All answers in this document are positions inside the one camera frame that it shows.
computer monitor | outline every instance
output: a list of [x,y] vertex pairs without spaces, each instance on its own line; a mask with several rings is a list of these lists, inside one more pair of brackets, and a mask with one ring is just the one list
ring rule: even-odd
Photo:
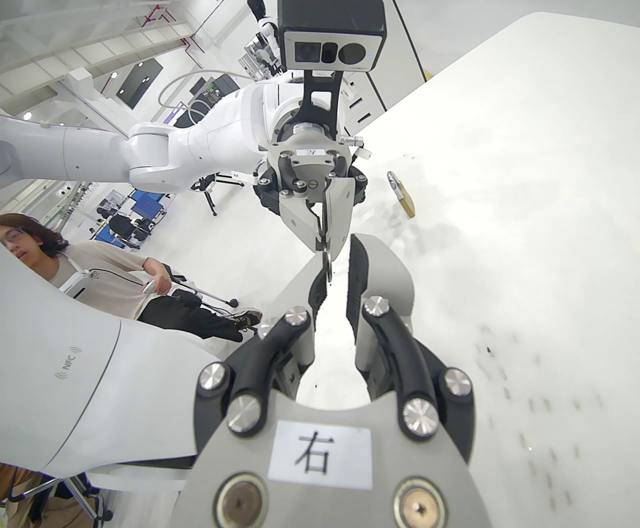
[[139,214],[142,218],[146,218],[147,220],[154,220],[156,216],[160,214],[163,207],[161,204],[156,202],[151,196],[143,195],[141,196],[136,205],[134,205],[131,210],[136,214]]

black pants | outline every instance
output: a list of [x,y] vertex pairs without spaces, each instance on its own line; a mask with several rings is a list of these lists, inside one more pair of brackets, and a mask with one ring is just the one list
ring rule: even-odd
[[189,332],[203,339],[219,337],[236,343],[243,340],[235,322],[175,297],[164,296],[149,301],[138,320],[166,330]]

chinese character label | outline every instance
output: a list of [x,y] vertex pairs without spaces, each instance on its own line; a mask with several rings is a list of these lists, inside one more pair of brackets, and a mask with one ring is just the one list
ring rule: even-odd
[[[300,456],[300,458],[298,458],[296,460],[296,464],[299,464],[303,458],[306,459],[307,464],[305,465],[305,473],[309,473],[310,471],[320,471],[322,472],[323,475],[326,475],[326,467],[327,467],[327,461],[329,458],[329,452],[328,451],[323,451],[323,452],[318,452],[318,451],[312,451],[313,446],[316,442],[324,442],[326,444],[333,444],[333,439],[332,438],[327,438],[322,439],[322,438],[318,438],[318,432],[314,431],[314,435],[311,438],[305,438],[304,436],[301,436],[300,438],[298,438],[298,440],[302,440],[304,442],[308,442],[309,446],[307,447],[307,450]],[[322,467],[320,468],[316,468],[316,467],[312,467],[311,466],[311,457],[312,456],[320,456],[323,458],[323,464]]]
[[268,476],[283,482],[371,490],[371,430],[279,420]]

long hair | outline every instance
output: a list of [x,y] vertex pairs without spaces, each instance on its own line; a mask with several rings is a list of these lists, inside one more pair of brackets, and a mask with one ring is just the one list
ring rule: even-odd
[[31,235],[31,237],[39,238],[42,240],[42,246],[40,246],[40,248],[50,257],[55,257],[57,253],[69,245],[69,242],[67,242],[60,233],[44,227],[35,218],[26,216],[25,214],[16,212],[0,214],[0,225],[21,229]]

sneaker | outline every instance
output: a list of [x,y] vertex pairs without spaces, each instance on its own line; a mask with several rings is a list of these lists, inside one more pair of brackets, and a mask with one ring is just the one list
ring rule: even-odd
[[236,322],[238,330],[245,330],[260,324],[260,321],[262,321],[262,312],[255,308],[247,308],[242,312],[232,314],[231,319]]

